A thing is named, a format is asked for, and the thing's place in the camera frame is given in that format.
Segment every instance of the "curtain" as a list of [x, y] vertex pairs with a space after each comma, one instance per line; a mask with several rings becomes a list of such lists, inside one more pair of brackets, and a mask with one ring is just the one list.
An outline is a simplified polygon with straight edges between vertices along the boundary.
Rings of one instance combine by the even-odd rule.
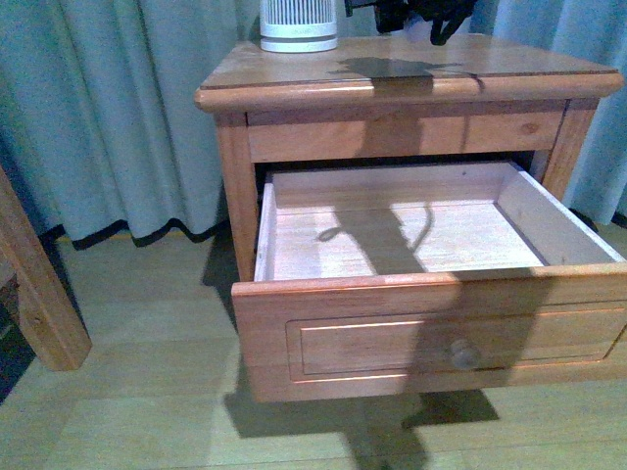
[[[480, 0], [471, 30], [627, 75], [627, 2], [621, 0]], [[627, 88], [601, 101], [564, 202], [599, 223], [627, 214]]]
[[[343, 35], [375, 32], [370, 9], [337, 8]], [[37, 231], [224, 219], [215, 125], [193, 93], [258, 36], [258, 0], [3, 2], [0, 164]]]

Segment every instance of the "drawer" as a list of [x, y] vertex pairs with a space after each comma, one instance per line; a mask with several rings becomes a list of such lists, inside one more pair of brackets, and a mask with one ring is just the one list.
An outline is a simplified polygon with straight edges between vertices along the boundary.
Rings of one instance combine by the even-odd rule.
[[311, 400], [563, 377], [621, 336], [624, 261], [513, 164], [275, 173], [255, 282], [232, 290], [251, 387]]
[[264, 163], [549, 150], [564, 109], [565, 101], [518, 101], [249, 113], [251, 156]]

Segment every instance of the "drawer front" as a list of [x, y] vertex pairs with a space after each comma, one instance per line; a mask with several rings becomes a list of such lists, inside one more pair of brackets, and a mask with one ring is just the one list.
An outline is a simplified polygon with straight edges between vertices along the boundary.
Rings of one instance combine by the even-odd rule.
[[[232, 293], [253, 393], [283, 401], [594, 379], [627, 324], [626, 286], [617, 263], [237, 283]], [[451, 366], [458, 339], [480, 351], [478, 369]]]
[[603, 358], [624, 308], [546, 311], [457, 321], [425, 315], [292, 321], [292, 380], [443, 372]]
[[255, 163], [467, 154], [553, 147], [565, 102], [251, 113]]

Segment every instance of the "wood grain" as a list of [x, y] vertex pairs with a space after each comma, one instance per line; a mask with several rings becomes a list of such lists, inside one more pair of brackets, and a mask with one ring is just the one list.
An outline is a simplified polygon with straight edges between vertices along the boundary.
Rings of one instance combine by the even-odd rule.
[[2, 170], [0, 259], [17, 273], [19, 327], [30, 346], [52, 370], [77, 369], [91, 341]]
[[12, 320], [19, 323], [18, 276], [5, 259], [0, 259], [0, 305], [6, 309]]
[[547, 264], [625, 261], [524, 171], [504, 182], [496, 203]]
[[257, 281], [624, 260], [512, 164], [280, 172], [265, 188]]
[[334, 51], [284, 57], [239, 44], [196, 92], [214, 113], [366, 104], [606, 96], [617, 70], [481, 35], [445, 47], [402, 37], [352, 38]]
[[[515, 374], [513, 369], [477, 371], [470, 375], [466, 372], [428, 377], [419, 374], [420, 379], [415, 381], [412, 376], [395, 373], [295, 383], [289, 378], [286, 351], [285, 325], [289, 321], [419, 313], [451, 315], [450, 318], [460, 321], [477, 315], [530, 315], [545, 307], [555, 311], [552, 306], [564, 311], [574, 304], [600, 304], [599, 308], [603, 309], [608, 304], [624, 306], [626, 285], [627, 265], [614, 263], [238, 283], [232, 293], [253, 391], [257, 400], [272, 401], [455, 390], [456, 387], [461, 390], [516, 383], [510, 382], [509, 377], [518, 373], [517, 368]], [[551, 368], [557, 366], [533, 367], [537, 378], [534, 373], [524, 372], [521, 377], [525, 380], [518, 383], [562, 380], [558, 376], [552, 379]], [[585, 368], [577, 366], [578, 373], [590, 379], [596, 376], [593, 369], [596, 370], [592, 368], [586, 375]]]
[[599, 99], [590, 98], [571, 100], [566, 107], [559, 134], [549, 154], [547, 171], [542, 179], [542, 185], [560, 200], [579, 159], [581, 146], [586, 140], [598, 104]]
[[553, 147], [563, 109], [503, 102], [252, 115], [275, 123], [252, 125], [250, 142], [257, 163], [541, 150]]
[[248, 146], [246, 116], [220, 114], [215, 118], [237, 268], [240, 280], [251, 281], [255, 276], [255, 243], [259, 210], [255, 167], [251, 163]]
[[461, 339], [479, 350], [476, 369], [596, 360], [625, 324], [624, 308], [463, 321], [392, 315], [288, 322], [291, 378], [455, 371], [450, 347]]
[[[615, 228], [615, 240], [627, 241], [627, 231]], [[213, 289], [197, 285], [214, 246], [213, 238], [193, 244], [172, 232], [145, 248], [121, 237], [84, 251], [59, 244], [70, 278], [79, 280], [74, 292], [96, 346], [75, 373], [31, 365], [1, 407], [0, 468], [624, 467], [627, 381], [608, 367], [617, 349], [579, 371], [553, 367], [551, 375], [573, 382], [551, 386], [254, 403], [227, 312]], [[236, 275], [223, 257], [212, 262]], [[121, 272], [124, 302], [116, 289]], [[146, 292], [155, 284], [156, 298]], [[103, 294], [103, 285], [112, 287]], [[581, 369], [598, 367], [610, 380], [574, 383], [590, 379]], [[517, 369], [507, 380], [522, 382]], [[411, 416], [416, 427], [402, 429]]]

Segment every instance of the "nightstand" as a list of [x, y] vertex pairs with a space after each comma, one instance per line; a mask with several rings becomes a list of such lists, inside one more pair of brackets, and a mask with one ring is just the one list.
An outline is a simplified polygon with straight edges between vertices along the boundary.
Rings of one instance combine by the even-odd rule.
[[237, 45], [196, 103], [257, 400], [627, 376], [627, 263], [558, 201], [622, 83], [483, 35]]

